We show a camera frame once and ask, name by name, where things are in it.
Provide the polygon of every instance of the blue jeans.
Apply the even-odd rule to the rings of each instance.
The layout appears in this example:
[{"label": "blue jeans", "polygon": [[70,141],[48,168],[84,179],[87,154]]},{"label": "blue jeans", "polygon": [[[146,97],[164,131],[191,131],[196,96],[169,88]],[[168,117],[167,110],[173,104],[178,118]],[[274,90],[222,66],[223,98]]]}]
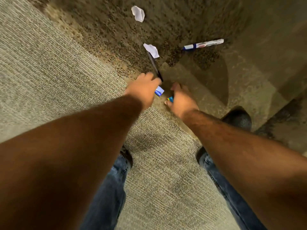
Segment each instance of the blue jeans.
[{"label": "blue jeans", "polygon": [[[266,230],[241,195],[220,174],[209,154],[206,154],[204,166],[220,193],[224,196],[228,207],[242,230]],[[113,230],[119,214],[125,204],[124,183],[127,176],[127,163],[119,155],[111,171],[97,191],[81,230]]]}]

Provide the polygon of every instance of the black shoe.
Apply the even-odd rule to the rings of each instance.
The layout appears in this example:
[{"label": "black shoe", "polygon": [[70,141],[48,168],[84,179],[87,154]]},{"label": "black shoe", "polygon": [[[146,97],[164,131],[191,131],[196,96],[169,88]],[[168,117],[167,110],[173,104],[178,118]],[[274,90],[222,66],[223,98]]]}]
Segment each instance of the black shoe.
[{"label": "black shoe", "polygon": [[[224,123],[228,123],[229,125],[232,125],[234,127],[239,127],[246,131],[251,131],[251,126],[252,126],[251,117],[242,108],[237,108],[230,111],[227,115],[221,118],[221,121]],[[207,151],[205,150],[204,147],[202,147],[195,156],[197,163],[203,168],[205,168],[204,159],[206,155]]]},{"label": "black shoe", "polygon": [[122,146],[120,150],[120,154],[125,158],[127,165],[128,165],[128,171],[131,170],[133,166],[133,158],[129,152],[128,149],[125,148],[125,146]]}]

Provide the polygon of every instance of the crumpled paper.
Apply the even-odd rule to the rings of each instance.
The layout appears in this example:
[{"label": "crumpled paper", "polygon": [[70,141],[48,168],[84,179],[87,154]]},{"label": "crumpled paper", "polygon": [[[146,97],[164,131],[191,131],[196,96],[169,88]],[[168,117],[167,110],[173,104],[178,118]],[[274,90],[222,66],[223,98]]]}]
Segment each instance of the crumpled paper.
[{"label": "crumpled paper", "polygon": [[144,10],[142,10],[140,7],[137,7],[136,5],[131,7],[132,14],[135,16],[135,20],[139,22],[143,22],[145,18]]},{"label": "crumpled paper", "polygon": [[146,49],[146,51],[148,51],[153,58],[158,58],[160,57],[159,56],[159,53],[158,53],[158,50],[155,46],[152,46],[151,44],[148,45],[148,44],[143,44],[144,48]]}]

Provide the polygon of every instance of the hairy forearm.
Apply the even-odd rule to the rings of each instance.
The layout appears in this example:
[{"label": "hairy forearm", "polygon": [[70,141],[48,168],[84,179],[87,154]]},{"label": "hairy forearm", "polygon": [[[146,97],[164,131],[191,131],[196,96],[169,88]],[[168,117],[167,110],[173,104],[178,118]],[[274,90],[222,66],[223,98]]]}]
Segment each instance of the hairy forearm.
[{"label": "hairy forearm", "polygon": [[140,101],[123,96],[0,144],[0,212],[6,216],[0,224],[77,224],[141,110]]},{"label": "hairy forearm", "polygon": [[305,157],[200,111],[189,112],[184,123],[267,226],[279,225],[272,220],[274,218],[279,223],[282,223],[281,219],[289,222],[292,218],[290,210],[297,216],[304,213],[298,203],[291,200],[301,199],[300,204],[306,205],[303,195],[307,191]]}]

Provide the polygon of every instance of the brown speckled carpet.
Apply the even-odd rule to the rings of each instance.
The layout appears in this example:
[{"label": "brown speckled carpet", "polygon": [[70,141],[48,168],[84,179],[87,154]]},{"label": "brown speckled carpet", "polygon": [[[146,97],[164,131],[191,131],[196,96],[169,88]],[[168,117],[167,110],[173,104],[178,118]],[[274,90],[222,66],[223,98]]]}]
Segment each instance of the brown speckled carpet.
[{"label": "brown speckled carpet", "polygon": [[[119,96],[113,67],[56,29],[26,0],[0,0],[0,141]],[[126,145],[135,166],[117,229],[237,229],[196,163],[199,144],[152,107]]]}]

